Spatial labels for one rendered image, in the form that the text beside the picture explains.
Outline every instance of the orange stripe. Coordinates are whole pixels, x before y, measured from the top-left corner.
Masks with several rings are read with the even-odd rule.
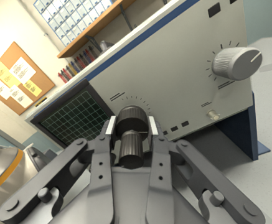
[[[22,155],[24,152],[22,150],[18,150],[16,158],[13,160],[12,164],[5,170],[5,172],[0,176],[0,186],[7,180],[7,178],[13,173],[16,169],[17,165],[22,159]]]

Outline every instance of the dial marking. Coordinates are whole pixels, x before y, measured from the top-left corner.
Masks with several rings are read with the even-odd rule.
[[[259,52],[253,59],[251,60],[251,63],[253,63],[259,56],[261,55],[261,52]]]

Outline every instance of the bulletin board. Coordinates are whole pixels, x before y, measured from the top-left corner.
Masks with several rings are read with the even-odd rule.
[[[0,58],[0,100],[18,115],[54,86],[15,42]]]

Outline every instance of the yellow sticky note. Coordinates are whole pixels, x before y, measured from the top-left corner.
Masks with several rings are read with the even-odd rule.
[[[31,93],[34,94],[34,96],[38,96],[39,93],[41,93],[41,89],[31,80],[28,80],[25,84],[24,87],[29,90]]]
[[[18,86],[21,82],[9,72],[9,69],[0,62],[0,79],[9,87]]]

